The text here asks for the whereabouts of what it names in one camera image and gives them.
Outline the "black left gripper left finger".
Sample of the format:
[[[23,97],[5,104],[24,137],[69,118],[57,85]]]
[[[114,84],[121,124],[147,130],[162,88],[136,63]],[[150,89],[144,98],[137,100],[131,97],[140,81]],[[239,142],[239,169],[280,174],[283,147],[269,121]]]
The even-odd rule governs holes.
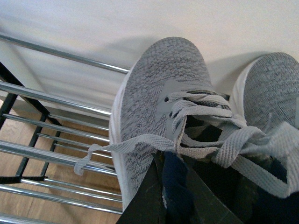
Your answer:
[[[164,224],[166,208],[162,198],[164,155],[152,154],[153,161],[140,188],[118,219],[118,224]]]

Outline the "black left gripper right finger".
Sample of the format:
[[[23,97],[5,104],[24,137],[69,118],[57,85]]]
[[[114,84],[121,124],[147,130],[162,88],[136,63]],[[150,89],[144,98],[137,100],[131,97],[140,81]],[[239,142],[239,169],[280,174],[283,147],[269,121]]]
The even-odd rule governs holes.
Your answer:
[[[194,213],[190,217],[192,224],[241,224],[242,221],[233,214],[213,194],[204,181],[188,163],[186,184],[193,195]]]

